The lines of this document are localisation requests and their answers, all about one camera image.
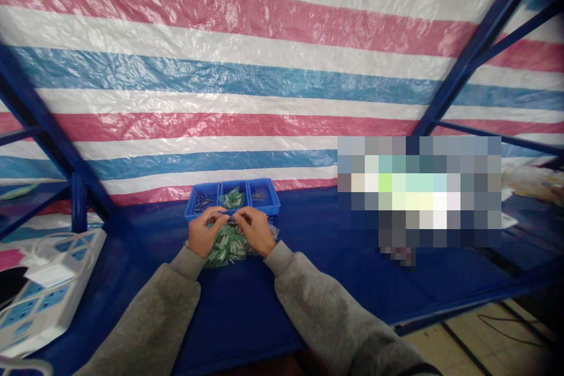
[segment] power strip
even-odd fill
[[[54,245],[56,250],[62,253],[68,251],[72,257],[82,261],[88,258],[88,248],[85,245],[88,242],[94,253],[94,263],[85,274],[61,289],[17,305],[4,313],[0,318],[0,355],[24,357],[66,332],[105,240],[106,233],[102,229],[94,229],[82,233],[80,238],[72,237]],[[14,302],[45,290],[41,285],[28,281]]]

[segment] striped tarpaulin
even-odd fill
[[[125,205],[230,179],[335,185],[337,136],[410,134],[493,0],[0,1],[2,39]],[[446,119],[564,144],[563,25],[480,67]],[[18,126],[1,106],[0,131]],[[0,147],[0,183],[60,178],[34,142]]]

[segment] floor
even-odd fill
[[[535,318],[517,303],[509,300],[506,304],[531,321],[539,331],[555,339],[551,331],[536,322]],[[446,323],[493,376],[543,374],[544,366],[552,358],[549,349],[511,340],[488,327],[479,315],[514,320],[514,317],[499,304],[488,304],[450,319]],[[483,316],[483,320],[513,338],[543,345],[541,340],[517,321],[491,320]],[[404,339],[415,345],[444,376],[483,376],[479,368],[440,324],[405,336]]]

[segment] gray sleeve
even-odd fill
[[[264,262],[276,277],[276,294],[290,320],[331,374],[388,376],[431,367],[302,253],[279,241]]]
[[[75,375],[170,374],[200,299],[196,279],[205,262],[184,247],[162,264]]]

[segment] blue plastic bin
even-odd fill
[[[221,195],[227,194],[229,191],[231,191],[232,189],[234,189],[235,187],[239,187],[239,192],[245,193],[245,201],[243,204],[241,204],[241,207],[238,207],[236,209],[229,209],[227,211],[227,214],[229,214],[230,216],[233,215],[233,213],[235,213],[238,209],[242,209],[245,206],[249,206],[249,190],[247,188],[247,181],[244,180],[238,180],[238,181],[225,181],[221,183]]]
[[[251,179],[249,186],[249,202],[251,207],[265,212],[268,216],[275,216],[280,212],[280,200],[272,184],[272,179]],[[266,192],[265,198],[257,198],[256,194]]]
[[[221,184],[217,183],[208,183],[208,184],[199,184],[194,185],[192,187],[192,193],[190,194],[190,200],[188,200],[188,206],[186,207],[186,212],[184,213],[184,217],[188,222],[194,220],[199,215],[202,214],[203,210],[207,209],[208,207],[217,206],[217,202],[219,201],[219,191],[220,191]],[[196,212],[194,209],[198,204],[198,195],[204,195],[210,200],[211,202],[207,203],[204,206],[204,209],[201,212]]]

